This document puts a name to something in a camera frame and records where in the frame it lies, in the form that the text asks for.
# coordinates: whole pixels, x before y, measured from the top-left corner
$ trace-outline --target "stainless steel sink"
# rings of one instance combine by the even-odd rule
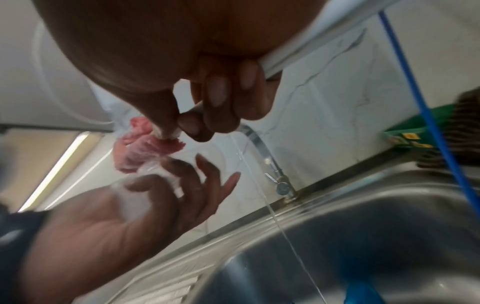
[[[480,303],[480,220],[447,172],[397,165],[277,219],[282,230],[266,216],[151,267],[110,302],[340,304],[360,280],[389,304]]]

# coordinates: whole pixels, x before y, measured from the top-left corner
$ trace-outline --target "chrome faucet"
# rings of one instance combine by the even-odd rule
[[[277,194],[286,197],[288,201],[295,200],[297,198],[297,192],[258,133],[243,123],[240,124],[236,131],[248,137],[260,153],[263,162],[272,170],[271,173],[265,173],[265,177],[275,184]]]

